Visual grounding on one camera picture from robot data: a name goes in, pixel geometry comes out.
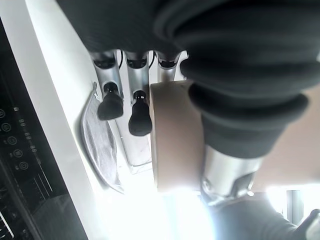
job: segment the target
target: gray towel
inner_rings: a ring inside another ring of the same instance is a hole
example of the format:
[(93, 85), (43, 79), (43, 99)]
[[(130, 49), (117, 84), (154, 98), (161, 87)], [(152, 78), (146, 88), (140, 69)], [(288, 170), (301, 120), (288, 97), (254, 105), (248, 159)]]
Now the gray towel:
[(96, 99), (95, 89), (96, 85), (83, 110), (82, 140), (97, 175), (111, 188), (123, 192), (118, 177), (116, 141), (108, 121), (98, 119), (100, 101)]

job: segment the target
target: black panel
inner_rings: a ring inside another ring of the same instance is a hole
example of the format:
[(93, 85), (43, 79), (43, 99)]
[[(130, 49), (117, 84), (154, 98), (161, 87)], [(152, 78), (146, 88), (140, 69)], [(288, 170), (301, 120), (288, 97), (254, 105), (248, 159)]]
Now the black panel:
[(87, 239), (1, 21), (0, 213), (1, 240)]

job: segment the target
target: dark fabric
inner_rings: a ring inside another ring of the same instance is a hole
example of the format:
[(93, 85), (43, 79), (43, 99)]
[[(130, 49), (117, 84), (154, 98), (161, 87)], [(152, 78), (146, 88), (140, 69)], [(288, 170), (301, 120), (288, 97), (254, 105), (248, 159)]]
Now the dark fabric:
[(86, 48), (128, 52), (180, 51), (153, 32), (158, 0), (57, 0)]
[(267, 154), (320, 81), (320, 0), (57, 1), (90, 52), (187, 50), (180, 68), (198, 87), (206, 144), (224, 154)]
[(215, 240), (305, 240), (295, 239), (297, 227), (268, 200), (241, 200), (211, 212)]

